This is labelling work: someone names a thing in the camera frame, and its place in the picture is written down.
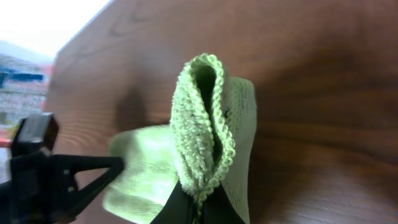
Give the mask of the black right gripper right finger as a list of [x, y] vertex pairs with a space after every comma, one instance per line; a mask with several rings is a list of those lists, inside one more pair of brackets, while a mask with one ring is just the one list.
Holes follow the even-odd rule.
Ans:
[[220, 184], [203, 204], [203, 224], [244, 224]]

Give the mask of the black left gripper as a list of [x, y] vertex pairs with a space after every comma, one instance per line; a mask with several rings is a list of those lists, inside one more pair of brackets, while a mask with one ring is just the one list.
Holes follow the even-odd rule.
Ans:
[[[106, 169], [79, 188], [75, 174]], [[12, 153], [1, 184], [1, 223], [71, 223], [124, 169], [121, 157]]]

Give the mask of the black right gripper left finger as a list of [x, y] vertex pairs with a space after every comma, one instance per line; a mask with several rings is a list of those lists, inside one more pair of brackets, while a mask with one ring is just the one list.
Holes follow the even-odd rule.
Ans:
[[192, 224], [195, 215], [192, 197], [177, 182], [166, 204], [150, 224]]

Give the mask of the light green microfiber cloth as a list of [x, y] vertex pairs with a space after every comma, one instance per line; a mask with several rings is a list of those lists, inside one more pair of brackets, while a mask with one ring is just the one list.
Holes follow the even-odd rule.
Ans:
[[125, 168], [109, 185], [103, 208], [133, 223], [150, 223], [177, 189], [193, 202], [193, 223], [224, 190], [232, 213], [249, 223], [249, 159], [257, 126], [251, 81], [230, 77], [213, 54], [187, 62], [177, 78], [169, 124], [119, 133], [109, 150]]

